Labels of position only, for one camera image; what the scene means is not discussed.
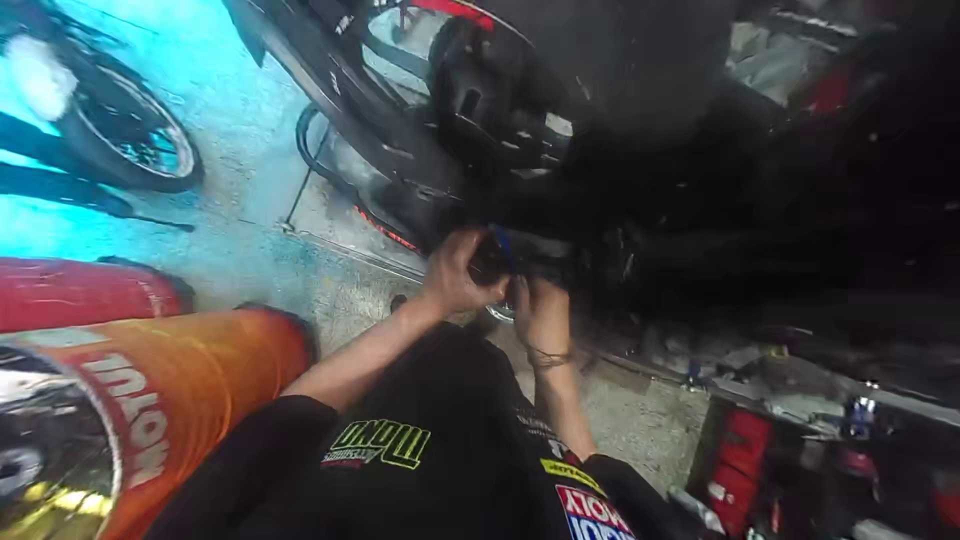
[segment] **stained floor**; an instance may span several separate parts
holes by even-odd
[[[395,294],[416,291],[414,282],[276,224],[292,209],[291,186],[306,174],[292,130],[305,97],[275,61],[268,57],[260,69],[250,60],[219,0],[60,2],[128,41],[111,52],[151,82],[194,136],[207,171],[202,187],[124,196],[145,214],[197,230],[0,196],[0,256],[120,256],[151,264],[191,283],[199,309],[256,301],[296,313],[316,325],[323,354],[385,317]],[[0,110],[29,119],[6,77],[0,69]],[[303,194],[312,208],[329,208],[330,196],[317,180]],[[509,329],[496,340],[513,347],[516,359]],[[529,373],[517,365],[529,389]],[[661,491],[684,483],[707,410],[704,395],[609,366],[587,371],[583,392],[601,452],[629,461]]]

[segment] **orange oil drum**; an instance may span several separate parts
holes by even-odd
[[[99,412],[114,463],[113,492],[94,508],[107,540],[142,536],[228,431],[303,373],[313,352],[292,317],[259,308],[26,331],[0,345],[56,366]],[[52,500],[45,487],[30,489]]]

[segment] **red fairing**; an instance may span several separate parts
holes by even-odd
[[[493,19],[489,15],[478,11],[472,6],[467,6],[452,0],[413,0],[412,4],[425,10],[435,12],[450,13],[453,16],[466,17],[475,21],[481,28],[488,32],[493,31]]]

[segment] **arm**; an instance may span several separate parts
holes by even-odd
[[[535,407],[581,460],[597,453],[570,361],[570,297],[547,280],[517,284],[516,328],[534,368]]]
[[[480,287],[467,271],[483,233],[458,231],[430,259],[420,293],[393,315],[322,360],[284,395],[303,395],[343,412],[360,400],[384,370],[430,329],[457,311],[499,302],[509,277]]]

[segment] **motul logo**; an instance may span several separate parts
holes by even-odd
[[[85,362],[82,366],[116,398],[127,419],[130,442],[135,451],[128,487],[136,487],[160,476],[170,451],[170,442],[164,438],[167,416],[159,408],[156,392],[144,392],[147,378],[117,354]]]

